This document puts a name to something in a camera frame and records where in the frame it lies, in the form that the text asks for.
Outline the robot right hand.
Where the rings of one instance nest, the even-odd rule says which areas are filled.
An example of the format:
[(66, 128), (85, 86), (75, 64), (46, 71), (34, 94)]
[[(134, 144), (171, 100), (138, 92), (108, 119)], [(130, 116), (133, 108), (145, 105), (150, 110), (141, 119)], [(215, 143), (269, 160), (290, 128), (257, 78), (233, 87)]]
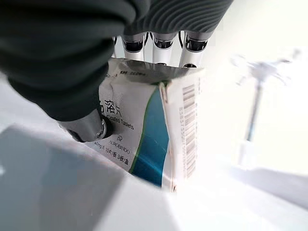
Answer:
[(180, 30), (211, 36), (230, 0), (3, 0), (0, 70), (79, 142), (112, 134), (99, 85), (114, 37)]

